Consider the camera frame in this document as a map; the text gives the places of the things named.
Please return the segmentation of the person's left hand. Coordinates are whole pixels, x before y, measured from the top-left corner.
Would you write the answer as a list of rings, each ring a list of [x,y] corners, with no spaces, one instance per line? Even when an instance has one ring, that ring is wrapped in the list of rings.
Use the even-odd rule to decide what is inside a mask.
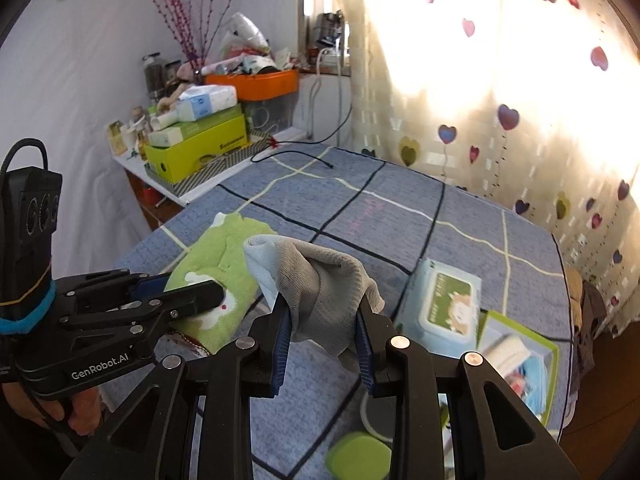
[[[47,419],[29,400],[23,387],[17,382],[9,382],[1,386],[1,392],[9,407],[21,418],[30,420],[40,427],[47,426]],[[56,401],[39,401],[38,405],[52,419],[62,422],[65,412]],[[90,388],[72,396],[72,414],[68,418],[68,426],[81,437],[90,436],[101,423],[101,395],[98,388]]]

